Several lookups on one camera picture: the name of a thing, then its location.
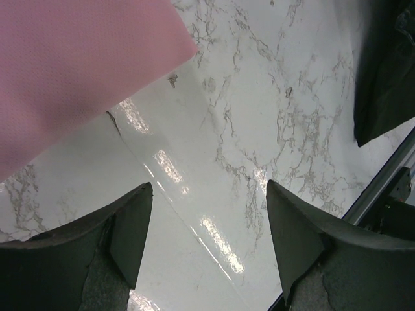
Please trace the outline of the pink t shirt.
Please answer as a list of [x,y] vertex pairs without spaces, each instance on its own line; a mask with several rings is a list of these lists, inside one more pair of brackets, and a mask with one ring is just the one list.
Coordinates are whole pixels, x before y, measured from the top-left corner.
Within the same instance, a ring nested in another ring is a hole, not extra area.
[[2,1],[1,179],[196,52],[170,1]]

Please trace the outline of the black cloth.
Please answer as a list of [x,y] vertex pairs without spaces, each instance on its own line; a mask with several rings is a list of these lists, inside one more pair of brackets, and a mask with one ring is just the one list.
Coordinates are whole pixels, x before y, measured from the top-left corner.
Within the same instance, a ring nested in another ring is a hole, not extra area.
[[414,2],[370,1],[369,13],[353,112],[358,146],[414,118]]

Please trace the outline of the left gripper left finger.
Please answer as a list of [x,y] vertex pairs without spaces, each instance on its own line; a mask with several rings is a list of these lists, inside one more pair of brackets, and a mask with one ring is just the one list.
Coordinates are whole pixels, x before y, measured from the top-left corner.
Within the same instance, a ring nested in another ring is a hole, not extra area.
[[26,241],[1,244],[2,310],[126,310],[152,211],[144,183]]

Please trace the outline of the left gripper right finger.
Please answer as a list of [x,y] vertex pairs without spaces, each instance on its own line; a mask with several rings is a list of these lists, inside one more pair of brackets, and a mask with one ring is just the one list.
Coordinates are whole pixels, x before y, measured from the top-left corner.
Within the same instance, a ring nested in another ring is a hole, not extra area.
[[267,212],[289,310],[413,310],[414,236],[376,233],[267,183]]

